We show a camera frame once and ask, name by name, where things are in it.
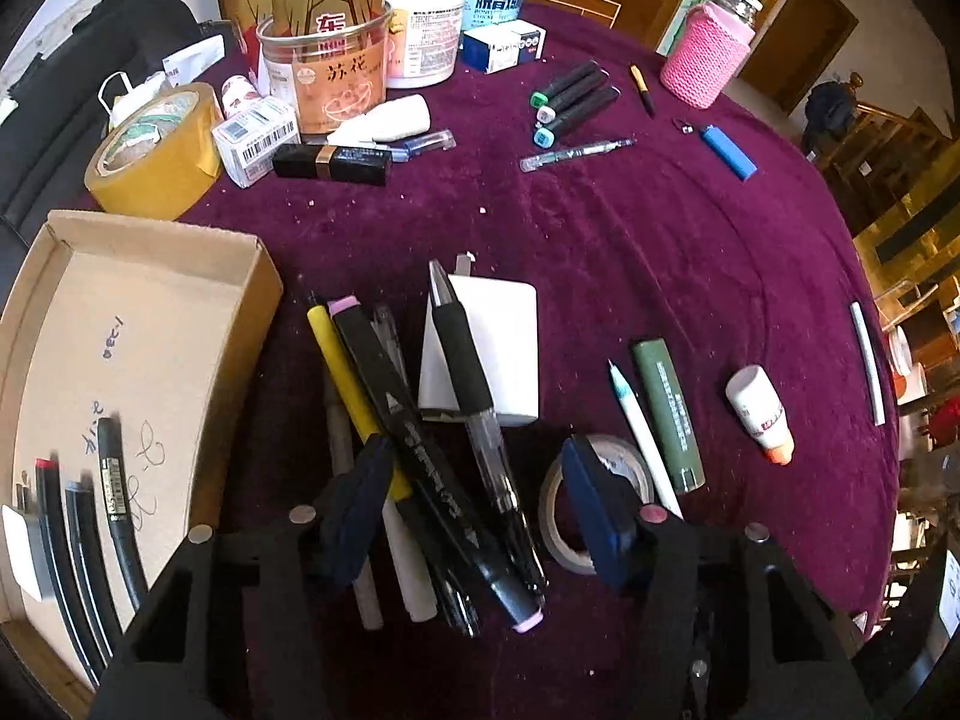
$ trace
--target roll of tape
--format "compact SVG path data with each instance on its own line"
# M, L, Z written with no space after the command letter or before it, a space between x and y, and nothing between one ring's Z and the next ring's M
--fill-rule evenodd
M109 213L174 220L220 175L210 129L223 119L209 84L176 87L107 135L83 184Z
M617 476L628 480L643 503L653 503L653 483L650 481L650 473L637 447L616 436L595 434L587 436L587 440L604 466ZM539 498L541 536L544 537L544 543L550 554L563 568L575 574L595 574L593 560L590 559L589 553L578 552L560 536L557 528L557 493L560 490L560 482L563 482L563 471L560 468L558 456L546 472L544 483L541 485Z

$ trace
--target yellow packing tape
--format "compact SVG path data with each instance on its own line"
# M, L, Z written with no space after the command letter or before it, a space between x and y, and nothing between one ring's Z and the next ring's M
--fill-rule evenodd
M209 84L178 86L107 135L83 184L109 213L174 220L220 175L210 129L223 119Z

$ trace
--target table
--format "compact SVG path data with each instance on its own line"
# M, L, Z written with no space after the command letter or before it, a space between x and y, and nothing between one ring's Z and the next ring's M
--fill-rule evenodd
M541 419L506 433L530 512L572 431L629 437L607 357L630 370L627 341L662 336L707 474L707 486L682 500L688 517L737 528L763 522L832 602L875 610L895 514L896 407L885 379L888 423L872 424L851 301L865 308L878 360L880 332L822 178L726 98L707 112L673 98L659 85L659 57L628 36L542 5L523 18L546 27L545 62L493 76L458 67L424 90L433 127L457 138L453 151L395 166L382 189L269 175L240 190L224 177L182 219L256 233L286 287L237 433L224 528L267 523L328 479L322 363L304 318L306 293L387 303L416 380L427 262L452 268L469 250L475 274L538 291ZM587 57L623 95L563 142L635 136L637 146L522 175L517 158L536 151L531 90ZM656 119L632 87L631 62L644 71ZM231 69L224 63L222 74ZM674 117L722 127L760 171L741 183ZM764 459L724 399L728 377L751 362L766 368L784 401L797 444L790 466ZM436 435L479 494L463 430ZM551 562L544 623L514 634L478 594L485 630L471 642L443 623L406 619L383 541L373 571L386 629L363 634L350 593L317 619L340 717L608 716L635 619L630 602ZM267 621L251 623L256 696L256 625Z

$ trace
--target open cardboard box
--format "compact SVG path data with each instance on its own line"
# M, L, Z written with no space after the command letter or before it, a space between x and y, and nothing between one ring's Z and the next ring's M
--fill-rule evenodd
M0 317L0 503L35 502L35 458L93 475L113 600L133 616L99 489L95 420L116 415L152 584L187 531L216 525L233 430L282 285L258 238L54 211ZM13 579L0 538L0 630L70 716L92 694L55 601Z

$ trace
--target velvet tablecloth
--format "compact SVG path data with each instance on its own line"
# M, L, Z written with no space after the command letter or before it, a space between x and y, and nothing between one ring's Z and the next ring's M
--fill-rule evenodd
M661 59L631 39L544 6L528 6L524 18L547 29L544 61L492 76L458 66L422 92L433 128L453 130L453 151L394 165L382 189L269 175L242 190L223 177L182 218L260 236L286 288L237 433L224 529L266 523L328 479L306 293L387 303L416 381L427 261L452 269L456 254L471 251L474 274L526 281L538 293L541 418L506 433L531 514L571 431L629 437L607 357L631 370L627 342L664 337L707 474L707 485L682 499L688 518L765 523L829 600L873 610L894 520L896 410L884 380L888 423L872 423L851 301L870 317L882 361L880 330L826 185L795 146L731 100L700 112L673 98L659 85ZM562 145L625 137L637 145L521 173L517 158L537 151L531 90L589 57L623 94ZM644 71L656 119L641 106L630 63ZM209 79L231 69L224 62ZM737 180L674 117L722 127L757 174ZM789 466L765 459L724 397L728 378L752 362L784 401L797 445ZM480 493L462 429L436 433ZM544 623L514 634L478 591L484 632L467 641L439 620L409 621L384 541L373 571L385 630L361 631L350 593L317 620L340 717L607 716L635 617L628 601L550 562ZM268 624L251 620L248 634L255 695L256 628Z

